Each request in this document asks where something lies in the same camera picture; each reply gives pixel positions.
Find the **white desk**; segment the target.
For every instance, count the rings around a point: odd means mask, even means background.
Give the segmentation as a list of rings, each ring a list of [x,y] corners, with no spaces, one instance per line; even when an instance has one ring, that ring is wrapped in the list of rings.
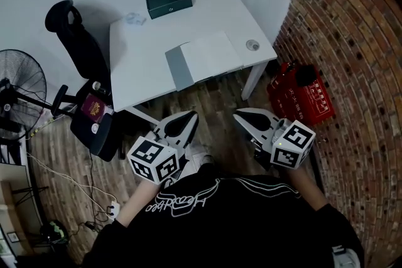
[[[110,66],[115,111],[128,111],[152,124],[145,102],[177,91],[165,53],[189,41],[224,31],[250,69],[241,98],[252,94],[267,64],[277,55],[241,0],[193,0],[193,6],[147,20],[142,26],[124,19],[110,26]],[[258,51],[246,47],[256,40]]]

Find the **yellow black striped stick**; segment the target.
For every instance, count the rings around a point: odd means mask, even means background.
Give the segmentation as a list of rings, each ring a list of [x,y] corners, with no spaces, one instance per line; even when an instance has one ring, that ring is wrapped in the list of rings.
[[[42,131],[44,128],[46,128],[46,127],[49,126],[50,124],[52,124],[52,123],[54,123],[54,122],[56,122],[56,121],[58,121],[59,119],[62,119],[62,118],[63,118],[63,116],[60,116],[60,117],[52,117],[52,118],[48,119],[47,121],[45,121],[44,124],[42,124],[40,127],[36,128],[36,129],[29,135],[29,137],[28,137],[26,140],[32,139],[32,138],[35,137],[40,131]]]

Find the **maroon passport booklet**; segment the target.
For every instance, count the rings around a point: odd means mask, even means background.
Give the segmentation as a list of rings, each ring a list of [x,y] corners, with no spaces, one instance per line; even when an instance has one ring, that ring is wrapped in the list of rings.
[[[88,94],[80,110],[93,122],[99,123],[103,118],[106,104],[93,94]]]

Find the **black standing fan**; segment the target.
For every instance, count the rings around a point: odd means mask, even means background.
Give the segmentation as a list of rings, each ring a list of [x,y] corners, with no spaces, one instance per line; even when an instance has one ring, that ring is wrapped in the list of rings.
[[[10,145],[29,133],[44,109],[46,78],[40,64],[20,50],[0,50],[0,144]]]

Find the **person's left forearm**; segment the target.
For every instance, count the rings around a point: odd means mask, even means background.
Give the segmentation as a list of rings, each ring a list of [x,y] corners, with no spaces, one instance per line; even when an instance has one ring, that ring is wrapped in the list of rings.
[[[128,227],[133,218],[158,194],[160,185],[142,180],[133,195],[120,209],[116,221]]]

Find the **white grey waist device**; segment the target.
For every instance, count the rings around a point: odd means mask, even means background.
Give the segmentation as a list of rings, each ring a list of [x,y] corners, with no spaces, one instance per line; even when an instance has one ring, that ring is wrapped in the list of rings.
[[[361,263],[356,252],[342,245],[332,247],[332,258],[334,268],[361,268]]]

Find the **black cylinder bottle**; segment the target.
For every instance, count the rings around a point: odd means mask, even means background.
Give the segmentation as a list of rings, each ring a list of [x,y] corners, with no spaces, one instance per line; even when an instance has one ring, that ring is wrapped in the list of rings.
[[[92,89],[102,95],[106,95],[108,96],[110,94],[110,92],[108,91],[108,89],[102,87],[101,83],[98,81],[95,81],[92,83]]]

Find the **white power strip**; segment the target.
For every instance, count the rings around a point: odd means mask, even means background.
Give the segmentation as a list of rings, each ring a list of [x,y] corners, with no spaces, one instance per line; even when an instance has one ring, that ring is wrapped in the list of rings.
[[[120,204],[117,201],[112,201],[111,205],[107,207],[107,214],[111,220],[116,219],[120,212]]]

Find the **black metal shelf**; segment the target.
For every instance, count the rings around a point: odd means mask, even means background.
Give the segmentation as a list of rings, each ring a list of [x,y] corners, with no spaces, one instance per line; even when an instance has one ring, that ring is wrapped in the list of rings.
[[[16,151],[0,147],[0,259],[16,267],[18,257],[31,257],[51,251],[41,241],[43,225],[38,208],[39,190],[31,180],[26,143]]]

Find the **small black box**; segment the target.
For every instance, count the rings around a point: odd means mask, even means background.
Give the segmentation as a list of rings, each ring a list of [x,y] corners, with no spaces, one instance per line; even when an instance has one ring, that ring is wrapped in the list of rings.
[[[299,87],[306,87],[317,80],[317,73],[314,65],[302,65],[295,73],[296,84]]]

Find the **grey notebook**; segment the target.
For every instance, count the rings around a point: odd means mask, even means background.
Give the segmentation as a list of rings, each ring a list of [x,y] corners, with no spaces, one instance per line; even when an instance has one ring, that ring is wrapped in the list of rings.
[[[176,46],[165,56],[177,91],[243,67],[224,31]]]

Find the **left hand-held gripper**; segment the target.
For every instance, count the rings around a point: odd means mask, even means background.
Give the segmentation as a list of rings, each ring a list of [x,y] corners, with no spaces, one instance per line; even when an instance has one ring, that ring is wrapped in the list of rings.
[[[198,126],[193,111],[170,115],[140,136],[128,152],[134,174],[156,185],[170,186],[178,181],[188,159],[185,150]]]

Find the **dark green box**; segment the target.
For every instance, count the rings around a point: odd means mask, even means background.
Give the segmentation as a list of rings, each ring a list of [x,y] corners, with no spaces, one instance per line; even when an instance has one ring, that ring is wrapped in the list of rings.
[[[192,0],[146,0],[146,7],[151,19],[156,19],[192,6]]]

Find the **red fire extinguisher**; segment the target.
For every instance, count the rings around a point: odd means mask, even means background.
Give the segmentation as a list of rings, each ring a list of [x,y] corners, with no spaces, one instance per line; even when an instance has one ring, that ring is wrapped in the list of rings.
[[[281,64],[279,72],[276,74],[275,84],[279,85],[287,82],[293,78],[295,74],[295,64],[291,62],[284,62]]]

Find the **black office chair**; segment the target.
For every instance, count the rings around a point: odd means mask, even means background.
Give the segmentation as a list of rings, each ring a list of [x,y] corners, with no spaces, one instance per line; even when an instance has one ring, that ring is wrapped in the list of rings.
[[[72,0],[54,4],[46,14],[45,27],[58,36],[70,55],[79,75],[86,83],[75,95],[67,94],[68,87],[62,85],[58,90],[50,110],[53,116],[63,113],[62,103],[71,103],[75,111],[69,113],[70,130],[76,138],[89,149],[90,153],[109,162],[114,156],[120,160],[126,157],[121,116],[115,112],[111,94],[111,76],[106,60],[95,38],[84,28],[82,17]],[[98,81],[108,89],[108,96],[92,89],[92,83]],[[103,118],[97,134],[91,131],[91,121],[81,110],[86,96],[93,94],[106,104]]]

